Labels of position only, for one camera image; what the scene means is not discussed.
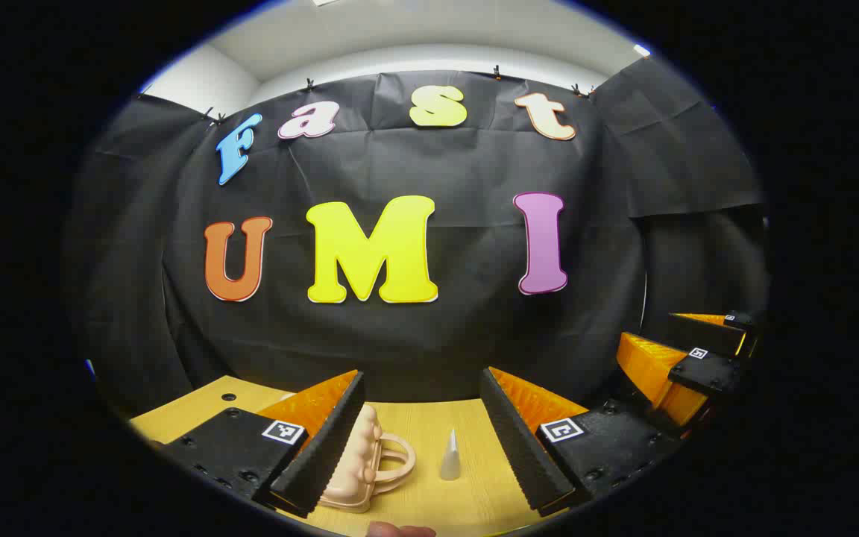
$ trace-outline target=white cone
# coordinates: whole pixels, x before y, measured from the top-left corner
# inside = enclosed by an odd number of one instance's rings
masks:
[[[456,429],[450,433],[450,442],[443,455],[443,465],[439,469],[440,479],[455,480],[459,478],[459,449],[456,447]]]

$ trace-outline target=table surface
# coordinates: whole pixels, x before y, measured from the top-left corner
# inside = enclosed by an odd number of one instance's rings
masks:
[[[229,393],[236,399],[222,400],[221,396]],[[222,377],[133,418],[130,424],[147,439],[168,443],[224,408],[259,412],[288,393]],[[415,450],[416,466],[409,479],[398,489],[373,497],[365,513],[318,506],[304,520],[277,512],[350,537],[364,537],[371,521],[432,527],[438,537],[481,537],[549,518],[529,509],[481,400],[367,404],[376,409],[386,432],[401,436]],[[439,478],[439,467],[453,429],[462,473],[459,479],[447,482]],[[383,469],[391,465],[396,463],[384,463]]]

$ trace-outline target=orange letter u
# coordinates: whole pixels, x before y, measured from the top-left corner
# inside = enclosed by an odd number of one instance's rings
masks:
[[[241,231],[248,238],[245,246],[245,273],[238,280],[227,277],[227,239],[234,233],[234,224],[218,222],[204,229],[207,248],[204,252],[204,279],[211,295],[229,302],[243,302],[254,296],[260,286],[263,265],[263,236],[273,221],[265,216],[248,218]]]

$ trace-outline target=purse handle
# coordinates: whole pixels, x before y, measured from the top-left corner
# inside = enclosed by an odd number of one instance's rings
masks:
[[[397,486],[402,485],[404,481],[403,478],[409,476],[409,473],[413,470],[413,466],[416,465],[416,452],[413,451],[412,446],[410,446],[405,439],[402,439],[395,434],[384,432],[384,434],[380,436],[378,442],[382,441],[396,442],[399,445],[402,445],[406,452],[400,453],[399,451],[393,451],[392,449],[382,449],[380,459],[383,459],[385,456],[388,459],[403,461],[403,466],[392,470],[378,470],[378,472],[376,472],[376,479],[373,482],[375,483],[375,486],[373,487],[374,496],[383,492],[390,492]]]

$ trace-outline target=yellow letter m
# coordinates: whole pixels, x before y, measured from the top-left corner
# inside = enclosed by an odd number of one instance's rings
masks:
[[[426,248],[427,219],[433,210],[430,198],[393,198],[368,238],[347,204],[331,201],[310,207],[307,221],[316,229],[317,245],[314,285],[307,297],[311,302],[343,302],[347,288],[337,281],[340,264],[353,293],[365,301],[386,262],[386,282],[380,288],[384,302],[436,300],[439,293],[430,281]]]

